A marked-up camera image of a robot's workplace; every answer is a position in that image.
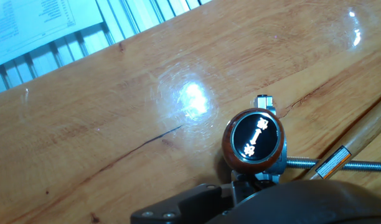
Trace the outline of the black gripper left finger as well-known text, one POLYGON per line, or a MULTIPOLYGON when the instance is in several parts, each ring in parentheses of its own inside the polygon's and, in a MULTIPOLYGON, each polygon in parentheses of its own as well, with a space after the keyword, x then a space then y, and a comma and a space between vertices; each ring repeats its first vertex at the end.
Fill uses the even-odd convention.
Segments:
POLYGON ((133 212, 131 224, 207 223, 233 207, 230 184, 201 184, 133 212))

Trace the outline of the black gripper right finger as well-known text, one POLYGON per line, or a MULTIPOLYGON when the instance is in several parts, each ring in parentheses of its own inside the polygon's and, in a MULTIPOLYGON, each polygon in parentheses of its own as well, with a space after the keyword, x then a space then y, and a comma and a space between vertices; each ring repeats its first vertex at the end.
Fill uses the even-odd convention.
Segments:
POLYGON ((209 223, 381 223, 381 194, 337 180, 299 180, 262 190, 209 223))

